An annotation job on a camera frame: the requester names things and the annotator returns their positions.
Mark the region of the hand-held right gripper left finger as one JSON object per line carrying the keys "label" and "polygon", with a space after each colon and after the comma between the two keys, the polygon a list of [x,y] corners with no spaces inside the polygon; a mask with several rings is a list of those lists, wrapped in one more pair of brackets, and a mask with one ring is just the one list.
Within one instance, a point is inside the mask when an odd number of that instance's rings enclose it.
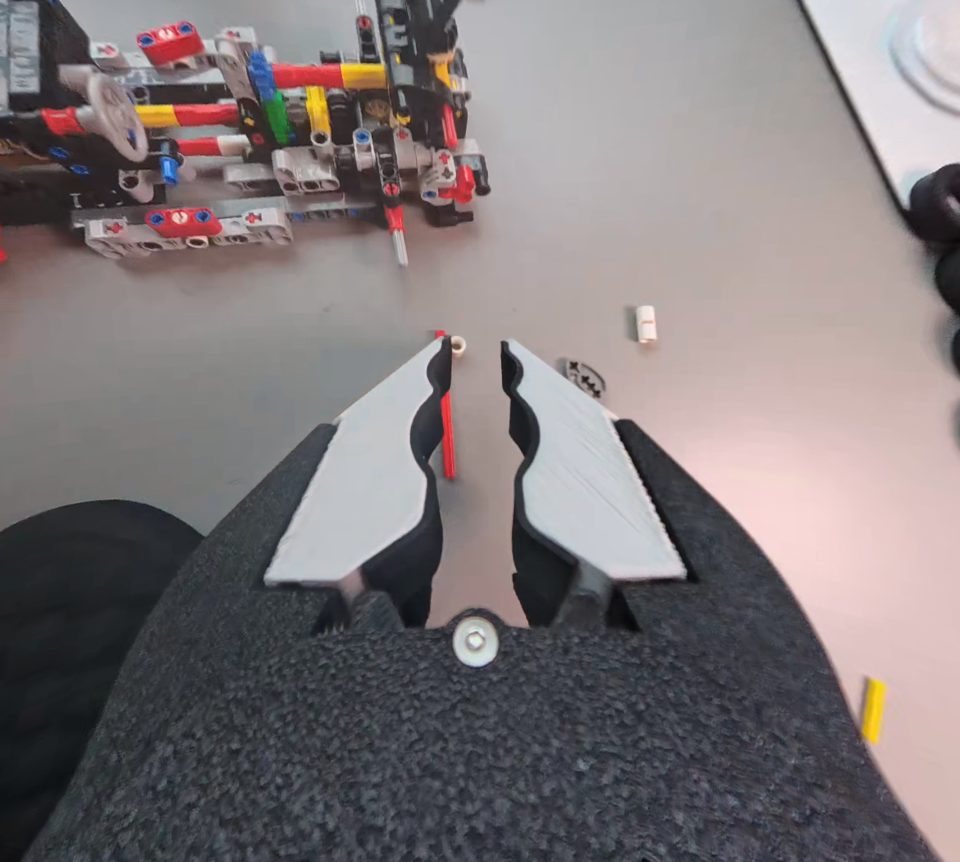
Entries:
{"label": "hand-held right gripper left finger", "polygon": [[264,585],[401,589],[380,566],[438,514],[431,458],[445,436],[452,340],[438,336],[341,412]]}

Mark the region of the white tray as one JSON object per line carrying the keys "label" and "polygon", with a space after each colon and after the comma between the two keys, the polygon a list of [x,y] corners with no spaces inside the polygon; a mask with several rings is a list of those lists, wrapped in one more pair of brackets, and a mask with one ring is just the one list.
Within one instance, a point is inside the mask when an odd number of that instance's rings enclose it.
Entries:
{"label": "white tray", "polygon": [[958,162],[958,0],[797,0],[894,203]]}

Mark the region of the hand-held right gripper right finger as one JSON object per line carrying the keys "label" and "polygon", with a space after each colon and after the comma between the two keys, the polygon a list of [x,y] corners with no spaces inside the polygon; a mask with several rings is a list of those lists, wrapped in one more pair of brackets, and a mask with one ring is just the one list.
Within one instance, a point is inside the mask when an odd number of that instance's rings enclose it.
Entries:
{"label": "hand-held right gripper right finger", "polygon": [[618,417],[515,339],[501,342],[517,571],[558,587],[578,568],[613,584],[680,582],[688,568],[621,436]]}

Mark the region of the grey oval toy cam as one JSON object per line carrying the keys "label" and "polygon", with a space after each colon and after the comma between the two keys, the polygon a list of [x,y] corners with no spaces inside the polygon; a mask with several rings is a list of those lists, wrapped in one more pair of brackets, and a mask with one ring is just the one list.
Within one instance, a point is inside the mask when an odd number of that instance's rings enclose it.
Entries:
{"label": "grey oval toy cam", "polygon": [[597,401],[605,399],[606,381],[591,365],[582,360],[563,357],[558,360],[558,370],[579,391]]}

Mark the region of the grey desk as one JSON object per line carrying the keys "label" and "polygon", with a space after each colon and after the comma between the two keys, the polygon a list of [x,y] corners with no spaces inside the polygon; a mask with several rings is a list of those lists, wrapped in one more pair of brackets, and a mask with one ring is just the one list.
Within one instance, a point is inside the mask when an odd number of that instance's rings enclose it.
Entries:
{"label": "grey desk", "polygon": [[[671,0],[493,0],[467,24],[482,230],[306,222],[293,252],[87,250],[2,275],[2,825],[10,860],[937,860],[762,546],[654,439],[617,431],[681,581],[518,571],[501,343],[552,369],[623,328],[674,174]],[[335,419],[438,336],[456,478],[383,558],[402,588],[264,584]]]}

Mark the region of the yellow toy axle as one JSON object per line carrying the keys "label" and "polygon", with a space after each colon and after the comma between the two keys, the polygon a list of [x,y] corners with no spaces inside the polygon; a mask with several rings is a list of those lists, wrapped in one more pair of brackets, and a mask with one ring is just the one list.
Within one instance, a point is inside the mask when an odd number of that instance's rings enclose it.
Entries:
{"label": "yellow toy axle", "polygon": [[884,681],[866,676],[860,708],[860,733],[872,746],[880,742],[883,718],[887,699],[887,685]]}

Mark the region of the toy brick car chassis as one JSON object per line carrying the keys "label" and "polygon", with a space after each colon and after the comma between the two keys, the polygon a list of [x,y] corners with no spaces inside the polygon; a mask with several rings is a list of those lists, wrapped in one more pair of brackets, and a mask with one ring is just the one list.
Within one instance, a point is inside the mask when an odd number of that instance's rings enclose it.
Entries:
{"label": "toy brick car chassis", "polygon": [[436,228],[491,190],[469,138],[462,0],[357,3],[353,54],[283,63],[249,26],[91,40],[60,0],[2,0],[2,226],[110,259],[293,240],[353,218],[408,265],[404,205]]}

